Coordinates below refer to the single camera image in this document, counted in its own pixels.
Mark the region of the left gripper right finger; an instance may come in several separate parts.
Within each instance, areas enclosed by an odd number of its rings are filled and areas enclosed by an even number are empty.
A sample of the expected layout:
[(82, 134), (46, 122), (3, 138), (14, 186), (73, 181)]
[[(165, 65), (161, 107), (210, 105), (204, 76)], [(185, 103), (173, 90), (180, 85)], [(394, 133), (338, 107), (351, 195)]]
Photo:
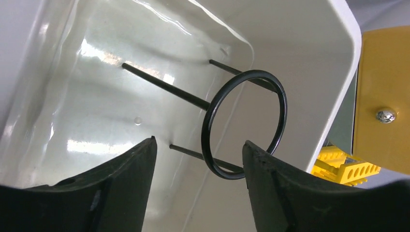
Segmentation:
[(283, 162), (251, 141), (243, 168), (259, 232), (407, 232), (410, 182), (372, 189), (340, 185)]

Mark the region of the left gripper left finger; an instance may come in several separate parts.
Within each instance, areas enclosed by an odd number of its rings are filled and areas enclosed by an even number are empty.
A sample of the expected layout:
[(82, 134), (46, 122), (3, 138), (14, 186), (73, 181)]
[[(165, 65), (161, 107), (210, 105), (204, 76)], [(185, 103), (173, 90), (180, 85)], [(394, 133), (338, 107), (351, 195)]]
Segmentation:
[(0, 188), (3, 232), (139, 232), (157, 157), (155, 137), (53, 186)]

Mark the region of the black ring clamp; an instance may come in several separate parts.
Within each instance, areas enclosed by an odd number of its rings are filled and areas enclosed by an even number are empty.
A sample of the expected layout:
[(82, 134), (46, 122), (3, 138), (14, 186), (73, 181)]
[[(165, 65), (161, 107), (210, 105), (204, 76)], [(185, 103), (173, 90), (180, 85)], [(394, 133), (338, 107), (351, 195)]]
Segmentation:
[(207, 167), (220, 178), (227, 179), (227, 180), (238, 180), (245, 177), (245, 173), (243, 168), (236, 167), (233, 164), (226, 163), (224, 161), (215, 159), (212, 156), (211, 148), (210, 148), (210, 133), (212, 128), (213, 120), (217, 114), (217, 111), (223, 102), (223, 100), (227, 97), (227, 95), (238, 85), (245, 81), (250, 81), (260, 87), (268, 89), (272, 92), (275, 92), (278, 96), (279, 102), (279, 120), (278, 126), (275, 132), (275, 135), (272, 139), (271, 144), (269, 145), (268, 149), (266, 150), (267, 153), (273, 155), (275, 150), (277, 149), (286, 125), (287, 120), (287, 97), (285, 94), (285, 90), (281, 82), (271, 73), (262, 70), (248, 70), (248, 71), (239, 71), (234, 69), (230, 66), (224, 65), (220, 62), (217, 62), (213, 59), (209, 60), (209, 63), (234, 75), (232, 79), (230, 79), (215, 95), (211, 102), (207, 102), (201, 98), (198, 98), (184, 90), (181, 90), (163, 80), (160, 80), (136, 67), (128, 63), (122, 63), (121, 67), (142, 79), (154, 84), (155, 86), (183, 99), (186, 102), (189, 102), (203, 110), (206, 111), (202, 130), (201, 130), (201, 149), (202, 152), (197, 153), (195, 151), (185, 149), (183, 147), (179, 147), (176, 145), (169, 145), (170, 149), (182, 152), (184, 154), (199, 158), (202, 156), (202, 160), (205, 161)]

